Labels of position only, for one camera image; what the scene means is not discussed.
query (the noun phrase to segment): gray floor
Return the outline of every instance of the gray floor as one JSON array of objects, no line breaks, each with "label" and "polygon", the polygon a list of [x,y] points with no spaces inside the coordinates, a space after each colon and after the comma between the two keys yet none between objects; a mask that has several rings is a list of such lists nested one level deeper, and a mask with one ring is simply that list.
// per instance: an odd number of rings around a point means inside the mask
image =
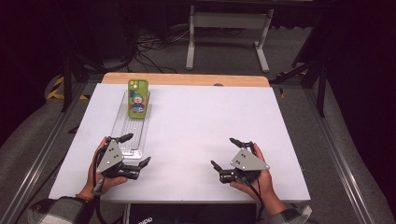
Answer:
[{"label": "gray floor", "polygon": [[[301,45],[308,36],[310,29],[271,29],[268,33],[264,53],[270,66],[270,73],[266,77],[272,79],[279,72],[289,71],[291,62],[298,53]],[[222,74],[222,75],[254,75],[263,76],[258,63],[257,55],[252,47],[255,32],[244,31],[237,36],[229,36],[219,31],[201,32],[197,37],[194,69],[185,70],[188,42],[180,39],[165,49],[150,50],[145,53],[159,66],[172,67],[179,73],[195,74]],[[107,66],[118,63],[108,61]],[[133,60],[130,64],[133,72],[146,72],[146,68]],[[159,73],[154,67],[147,67],[150,72]],[[49,83],[46,94],[53,86],[57,74]],[[95,84],[99,79],[91,79],[83,87],[83,94],[92,94]],[[303,174],[311,194],[309,204],[313,209],[312,219],[319,223],[364,223],[357,215],[353,203],[348,197],[346,183],[340,177],[341,173],[334,165],[328,136],[320,126],[321,122],[328,124],[332,132],[332,139],[340,149],[347,163],[350,173],[359,188],[364,206],[367,208],[369,219],[365,223],[395,223],[389,210],[387,201],[378,185],[361,161],[359,153],[351,140],[341,112],[328,86],[325,100],[326,119],[320,120],[316,110],[307,99],[307,91],[301,90],[292,81],[283,85],[284,97],[281,97],[279,86],[274,86],[276,99],[288,128],[291,141],[297,157],[304,169]],[[28,118],[14,134],[3,144],[0,149],[0,214],[5,214],[8,206],[15,202],[15,195],[20,185],[26,184],[26,174],[34,164],[41,149],[49,144],[47,138],[52,134],[60,117],[64,116],[65,123],[59,130],[59,137],[52,139],[51,153],[45,162],[38,179],[31,181],[35,189],[44,181],[45,177],[61,160],[73,141],[74,135],[67,133],[78,126],[88,100],[76,100],[73,110],[61,114],[63,101],[48,99],[47,103]],[[48,197],[55,176],[39,191],[33,199],[36,202]],[[122,213],[123,204],[103,204],[103,214],[107,221],[114,220]],[[19,223],[26,223],[24,213]],[[92,223],[98,223],[96,217]]]}]

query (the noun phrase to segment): transparent tray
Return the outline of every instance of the transparent tray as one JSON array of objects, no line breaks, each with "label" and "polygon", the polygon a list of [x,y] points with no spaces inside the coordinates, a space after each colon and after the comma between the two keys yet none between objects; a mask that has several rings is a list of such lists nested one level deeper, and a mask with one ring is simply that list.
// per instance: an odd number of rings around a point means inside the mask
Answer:
[{"label": "transparent tray", "polygon": [[131,119],[128,116],[128,91],[122,96],[119,113],[114,122],[112,137],[121,137],[127,133],[133,133],[134,137],[124,143],[120,143],[120,149],[125,159],[138,160],[143,156],[146,135],[149,128],[149,114],[151,105],[148,104],[144,119]]}]

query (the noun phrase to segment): dark background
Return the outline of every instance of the dark background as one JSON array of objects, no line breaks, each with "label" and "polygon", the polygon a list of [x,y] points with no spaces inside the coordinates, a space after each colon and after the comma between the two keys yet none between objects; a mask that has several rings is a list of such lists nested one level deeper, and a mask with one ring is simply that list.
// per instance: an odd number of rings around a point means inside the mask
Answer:
[{"label": "dark background", "polygon": [[[53,8],[58,10],[55,14],[57,22],[64,22],[59,27],[67,24],[73,48],[78,53],[101,63],[105,57],[121,58],[130,52],[134,26],[123,23],[125,18],[120,16],[115,5],[109,1],[57,3],[58,8]],[[339,41],[330,41],[332,54],[327,55],[328,80],[353,141],[386,195],[394,216],[396,33],[392,13],[395,9],[393,1],[368,1],[353,7],[348,12],[349,17],[342,21],[344,25],[322,18],[302,57],[303,61],[315,59],[318,51],[326,47],[323,43],[329,44],[329,38],[332,38],[329,32],[343,32]],[[137,12],[135,10],[128,8],[127,11],[134,13],[128,20],[145,23],[162,37],[166,36],[168,27],[188,22],[188,7],[141,7]],[[162,17],[150,16],[149,13],[154,11],[160,12]],[[273,25],[314,26],[317,18],[317,13],[283,9],[276,12]],[[43,13],[42,1],[3,1],[0,7],[0,142],[6,141],[46,102],[44,90],[47,84],[62,71],[64,43],[57,32],[59,27]]]}]

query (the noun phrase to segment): hand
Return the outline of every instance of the hand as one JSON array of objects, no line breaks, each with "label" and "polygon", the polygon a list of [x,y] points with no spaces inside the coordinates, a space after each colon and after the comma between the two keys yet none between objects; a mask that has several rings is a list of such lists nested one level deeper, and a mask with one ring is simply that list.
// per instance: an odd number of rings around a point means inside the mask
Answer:
[{"label": "hand", "polygon": [[[254,144],[254,150],[256,151],[256,155],[259,159],[265,161],[264,156],[262,155],[262,151]],[[274,191],[273,182],[271,174],[268,170],[263,170],[260,174],[257,181],[254,181],[252,184],[253,188],[259,192],[262,197],[262,200],[265,204],[266,210],[268,214],[272,217],[286,209],[285,204],[283,204],[279,198],[276,196]],[[241,184],[238,182],[231,182],[230,186],[236,189],[239,189],[246,194],[248,194],[256,203],[260,203],[260,199],[253,192],[253,190],[245,184]]]},{"label": "hand", "polygon": [[[96,149],[94,155],[96,154],[96,152],[105,145],[106,142],[106,138],[104,138],[101,142],[101,144],[99,145],[99,147]],[[93,159],[90,165],[90,169],[88,171],[88,178],[87,178],[87,183],[85,184],[84,188],[82,188],[81,192],[79,193],[79,195],[82,195],[88,199],[93,199],[94,195],[92,194],[92,189],[94,187],[93,185],[93,176],[92,176],[92,169],[93,169]],[[103,176],[101,174],[96,174],[96,184],[99,182],[99,180],[101,180],[103,178]],[[125,182],[128,181],[128,178],[126,178],[125,176],[118,176],[116,178],[106,178],[105,179],[105,183],[103,184],[102,187],[102,192],[106,193],[108,192],[109,189],[111,189],[112,187],[115,187],[117,185],[123,184]]]}]

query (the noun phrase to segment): sleeve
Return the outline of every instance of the sleeve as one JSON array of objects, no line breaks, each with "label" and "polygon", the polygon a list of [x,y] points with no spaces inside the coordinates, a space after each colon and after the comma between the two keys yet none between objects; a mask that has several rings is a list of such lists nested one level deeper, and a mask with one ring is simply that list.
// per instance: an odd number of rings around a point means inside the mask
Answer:
[{"label": "sleeve", "polygon": [[30,207],[28,222],[42,224],[89,223],[93,210],[94,202],[85,203],[77,198],[45,199]]},{"label": "sleeve", "polygon": [[301,208],[288,208],[269,220],[269,224],[302,224],[312,213],[309,206]]}]

